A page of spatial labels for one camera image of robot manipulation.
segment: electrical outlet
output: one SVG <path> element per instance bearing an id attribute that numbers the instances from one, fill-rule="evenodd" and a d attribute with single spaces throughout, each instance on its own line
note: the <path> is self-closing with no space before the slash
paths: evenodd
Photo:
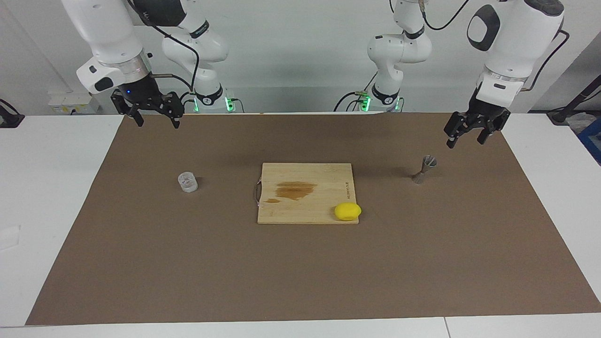
<path id="1" fill-rule="evenodd" d="M 61 115 L 98 114 L 102 110 L 98 100 L 88 93 L 56 94 L 50 97 L 48 105 Z"/>

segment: wooden cutting board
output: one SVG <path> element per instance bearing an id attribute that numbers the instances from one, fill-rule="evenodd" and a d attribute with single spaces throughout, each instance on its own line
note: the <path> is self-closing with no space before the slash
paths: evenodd
<path id="1" fill-rule="evenodd" d="M 356 203 L 351 164 L 264 163 L 259 224 L 359 224 L 340 221 L 336 205 Z"/>

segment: white wall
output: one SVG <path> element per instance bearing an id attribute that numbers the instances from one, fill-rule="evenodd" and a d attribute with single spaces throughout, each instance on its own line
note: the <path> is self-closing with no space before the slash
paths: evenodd
<path id="1" fill-rule="evenodd" d="M 69 87 L 83 91 L 75 70 L 91 56 L 59 0 L 0 0 L 43 51 Z M 466 26 L 473 13 L 491 0 L 472 0 L 448 29 L 429 32 L 434 52 L 426 63 L 404 67 L 406 80 L 401 95 L 406 111 L 453 111 L 467 108 L 486 54 L 472 48 Z M 457 10 L 462 0 L 432 0 L 430 21 L 439 25 Z M 247 111 L 328 111 L 350 90 L 359 90 L 375 72 L 367 57 L 371 36 L 400 32 L 385 0 L 203 0 L 212 26 L 231 45 L 230 57 L 216 65 L 222 83 L 233 88 Z M 566 47 L 548 65 L 537 88 L 521 95 L 514 112 L 527 112 L 557 80 L 580 52 L 601 31 L 601 2 L 564 0 L 566 24 L 572 34 Z M 146 50 L 154 53 L 155 72 L 186 76 L 160 51 L 161 36 L 148 27 L 136 27 Z M 0 31 L 2 39 L 6 30 Z M 0 68 L 26 69 L 0 82 L 0 95 L 29 114 L 50 114 L 42 92 L 51 80 L 32 72 L 31 61 L 15 57 L 12 49 L 0 49 Z M 170 79 L 159 80 L 165 91 L 176 87 Z M 26 90 L 15 91 L 20 87 Z M 112 107 L 107 100 L 100 100 Z"/>
<path id="2" fill-rule="evenodd" d="M 600 54 L 601 34 L 597 35 L 559 80 L 551 86 L 534 109 L 550 110 L 570 103 L 597 76 L 601 75 Z M 578 110 L 586 109 L 601 110 L 601 95 L 578 106 Z"/>
<path id="3" fill-rule="evenodd" d="M 48 113 L 48 92 L 70 90 L 0 0 L 0 97 L 29 115 Z"/>

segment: metal jigger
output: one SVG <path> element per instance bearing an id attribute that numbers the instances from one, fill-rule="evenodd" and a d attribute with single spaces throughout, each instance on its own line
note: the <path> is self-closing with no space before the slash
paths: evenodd
<path id="1" fill-rule="evenodd" d="M 411 177 L 415 184 L 424 183 L 424 179 L 426 177 L 426 173 L 430 171 L 430 169 L 434 168 L 438 164 L 436 158 L 432 155 L 424 156 L 424 159 L 421 163 L 421 171 Z"/>

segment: brown paper mat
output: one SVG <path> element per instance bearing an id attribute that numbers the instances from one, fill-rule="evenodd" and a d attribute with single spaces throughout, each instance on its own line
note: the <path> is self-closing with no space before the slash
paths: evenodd
<path id="1" fill-rule="evenodd" d="M 601 312 L 501 134 L 449 150 L 447 114 L 145 119 L 120 126 L 28 325 Z M 258 225 L 264 162 L 352 163 L 360 225 Z"/>

